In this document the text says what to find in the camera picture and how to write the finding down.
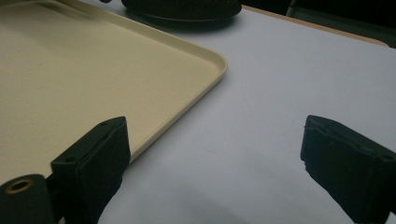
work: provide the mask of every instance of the yellow plastic tray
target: yellow plastic tray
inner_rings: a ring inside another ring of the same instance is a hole
[[[49,175],[97,123],[134,160],[226,71],[217,53],[78,1],[0,0],[0,182]]]

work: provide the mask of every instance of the tray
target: tray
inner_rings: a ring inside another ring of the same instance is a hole
[[[0,2],[0,182],[49,175],[125,116],[132,160],[224,75],[222,56],[78,1]]]

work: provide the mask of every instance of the white table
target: white table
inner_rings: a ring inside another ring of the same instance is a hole
[[[305,118],[395,150],[396,50],[244,9],[218,28],[164,29],[229,70],[130,165],[100,223],[352,223],[304,170]]]

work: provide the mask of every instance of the beige tray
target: beige tray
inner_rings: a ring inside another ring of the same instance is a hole
[[[77,1],[0,0],[0,183],[125,116],[132,160],[225,73],[217,53]]]

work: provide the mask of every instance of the table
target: table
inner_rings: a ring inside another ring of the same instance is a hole
[[[134,17],[120,2],[84,1]],[[157,28],[221,52],[229,70],[130,165],[100,223],[352,223],[304,170],[305,118],[394,150],[396,50],[245,9]]]

